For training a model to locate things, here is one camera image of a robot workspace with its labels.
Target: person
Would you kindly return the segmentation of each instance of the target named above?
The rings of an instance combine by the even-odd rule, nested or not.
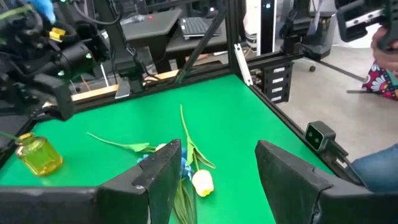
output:
[[[377,47],[377,43],[386,34],[387,29],[381,27],[373,35],[371,43],[373,56],[381,68],[398,71],[398,54],[387,54]],[[398,50],[398,41],[393,42],[391,47]],[[380,193],[398,191],[398,144],[356,159],[351,165],[370,191]]]
[[[386,54],[377,48],[377,42],[386,32],[387,30],[382,27],[373,37],[372,48],[375,60],[364,79],[362,90],[398,101],[398,55]],[[391,47],[397,49],[398,42],[392,43]]]

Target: laptop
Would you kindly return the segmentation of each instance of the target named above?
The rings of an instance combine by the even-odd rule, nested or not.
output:
[[[202,38],[209,29],[213,19],[202,17],[185,17],[180,19],[180,27],[185,40]],[[217,28],[213,36],[220,36],[221,29]]]

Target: blue glove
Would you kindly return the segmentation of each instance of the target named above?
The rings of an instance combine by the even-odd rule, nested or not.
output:
[[[27,0],[33,7],[43,14],[53,24],[56,20],[52,0]]]

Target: desk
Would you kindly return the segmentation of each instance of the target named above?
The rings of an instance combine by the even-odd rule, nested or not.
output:
[[[65,160],[54,175],[35,177],[13,155],[0,170],[0,185],[99,185],[136,164],[142,156],[95,140],[150,142],[156,146],[186,137],[180,104],[190,135],[215,163],[215,191],[197,198],[199,224],[275,223],[261,187],[254,148],[265,139],[330,172],[324,163],[235,75],[209,80],[135,100],[76,114],[34,129],[46,136]],[[176,223],[172,215],[171,223]]]
[[[130,22],[122,25],[126,40],[131,46],[134,48],[149,47],[158,73],[171,71],[170,63],[165,57],[165,50],[171,35],[177,29],[177,20],[181,13],[181,9],[159,12],[146,15],[146,19],[142,22]],[[110,62],[104,63],[104,68],[105,72],[110,72]]]
[[[221,52],[227,49],[226,46],[226,26],[225,21],[220,25],[221,35],[217,37],[212,37],[207,43],[205,49],[203,49],[203,54]],[[185,57],[191,55],[195,47],[199,44],[200,39],[195,40],[185,40],[182,36],[181,30],[178,29],[169,44],[166,47],[167,59],[175,59],[177,61],[177,67],[182,68],[185,64]]]

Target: tulip leaf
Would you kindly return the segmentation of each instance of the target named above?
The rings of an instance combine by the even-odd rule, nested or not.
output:
[[[183,191],[183,179],[181,179],[178,182],[177,192],[174,198],[174,205],[173,205],[174,213],[179,224],[191,224],[189,222],[189,214],[184,196],[185,195]]]
[[[114,145],[114,146],[119,146],[123,147],[125,149],[131,149],[134,152],[153,152],[153,148],[149,147],[149,143],[139,143],[139,144],[119,144],[115,142],[111,142],[105,139],[101,139],[98,136],[95,136],[94,134],[87,133],[88,135],[92,136],[93,138],[100,140],[101,142],[105,142],[106,144]]]
[[[183,190],[183,195],[185,199],[185,204],[187,205],[187,210],[189,210],[189,217],[190,217],[190,223],[196,223],[195,222],[195,204],[193,203],[193,200],[191,199],[191,195],[189,194],[187,190],[187,186],[182,185],[182,190]]]
[[[196,146],[193,143],[191,137],[189,136],[188,128],[187,128],[187,125],[185,124],[184,114],[182,111],[182,105],[180,105],[180,114],[181,114],[182,126],[184,127],[185,134],[187,135],[188,146],[187,146],[187,163],[186,163],[186,165],[190,166],[193,161],[193,152],[194,152],[194,149],[196,148]]]
[[[214,163],[210,162],[208,159],[206,159],[206,157],[198,150],[198,148],[195,148],[195,156],[198,158],[198,160],[203,163],[204,165],[215,169],[216,166],[214,165]]]

